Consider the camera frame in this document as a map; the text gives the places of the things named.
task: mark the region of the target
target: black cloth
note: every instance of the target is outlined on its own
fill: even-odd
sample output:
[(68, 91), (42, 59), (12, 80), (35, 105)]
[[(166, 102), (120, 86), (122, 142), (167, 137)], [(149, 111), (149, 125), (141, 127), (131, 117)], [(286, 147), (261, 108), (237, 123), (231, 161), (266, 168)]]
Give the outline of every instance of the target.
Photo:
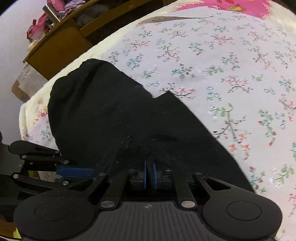
[(171, 92), (152, 98), (111, 63), (90, 59), (54, 84), (49, 123), (64, 158), (111, 176), (153, 162), (252, 190), (232, 156)]

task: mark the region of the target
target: thermos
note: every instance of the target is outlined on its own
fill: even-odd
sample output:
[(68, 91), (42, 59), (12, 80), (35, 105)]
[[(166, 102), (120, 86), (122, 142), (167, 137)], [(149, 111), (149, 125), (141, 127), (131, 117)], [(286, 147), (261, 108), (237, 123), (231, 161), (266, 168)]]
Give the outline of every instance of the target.
[(47, 3), (42, 10), (49, 16), (49, 18), (55, 23), (59, 23), (59, 13), (56, 11), (54, 6), (52, 6), (50, 3)]

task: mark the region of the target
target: pink patterned cloth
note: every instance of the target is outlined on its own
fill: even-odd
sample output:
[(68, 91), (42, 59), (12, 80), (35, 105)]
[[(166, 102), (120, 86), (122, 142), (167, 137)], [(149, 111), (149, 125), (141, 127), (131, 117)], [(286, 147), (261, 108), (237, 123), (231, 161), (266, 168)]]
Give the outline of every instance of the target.
[(218, 10), (242, 12), (257, 18), (263, 18), (269, 15), (266, 6), (270, 6), (270, 4), (267, 0), (204, 0), (200, 3), (181, 6), (177, 11), (203, 6)]

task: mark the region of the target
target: ribbed gray panel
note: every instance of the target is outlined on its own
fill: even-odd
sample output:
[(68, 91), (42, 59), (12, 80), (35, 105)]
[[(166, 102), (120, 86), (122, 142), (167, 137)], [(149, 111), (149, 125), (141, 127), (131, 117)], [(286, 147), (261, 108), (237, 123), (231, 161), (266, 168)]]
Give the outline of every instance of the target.
[(119, 209), (102, 212), (89, 230), (69, 241), (225, 241), (225, 239), (207, 230), (196, 213), (179, 210), (173, 202), (124, 202)]

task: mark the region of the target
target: pink fabric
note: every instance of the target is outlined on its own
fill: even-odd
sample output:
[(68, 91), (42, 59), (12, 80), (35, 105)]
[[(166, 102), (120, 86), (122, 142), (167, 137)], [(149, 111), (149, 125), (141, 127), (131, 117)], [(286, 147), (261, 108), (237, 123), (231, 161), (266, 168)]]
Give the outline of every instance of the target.
[(63, 11), (65, 7), (65, 3), (63, 0), (47, 0), (47, 3), (51, 3), (58, 12)]
[(266, 5), (270, 6), (267, 0), (204, 0), (204, 3), (186, 4), (185, 6), (181, 6), (177, 11), (207, 6), (220, 10), (242, 12), (257, 18), (262, 18), (269, 15)]

